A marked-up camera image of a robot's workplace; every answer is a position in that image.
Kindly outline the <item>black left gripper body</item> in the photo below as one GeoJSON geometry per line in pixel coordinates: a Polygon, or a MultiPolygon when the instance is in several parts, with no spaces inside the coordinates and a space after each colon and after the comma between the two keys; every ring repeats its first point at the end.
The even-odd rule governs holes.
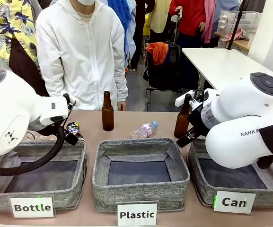
{"type": "Polygon", "coordinates": [[[40,122],[31,122],[28,126],[30,131],[36,131],[40,135],[50,136],[50,135],[58,135],[59,129],[61,128],[63,133],[65,133],[64,127],[61,125],[62,122],[54,122],[50,125],[43,125],[40,122]]]}

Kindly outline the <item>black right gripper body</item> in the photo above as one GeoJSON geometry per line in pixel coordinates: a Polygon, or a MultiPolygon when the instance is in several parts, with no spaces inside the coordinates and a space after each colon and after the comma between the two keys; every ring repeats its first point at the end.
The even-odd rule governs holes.
{"type": "Polygon", "coordinates": [[[192,128],[188,131],[189,137],[207,136],[212,127],[212,111],[211,108],[203,107],[202,103],[190,103],[191,113],[188,120],[192,128]]]}

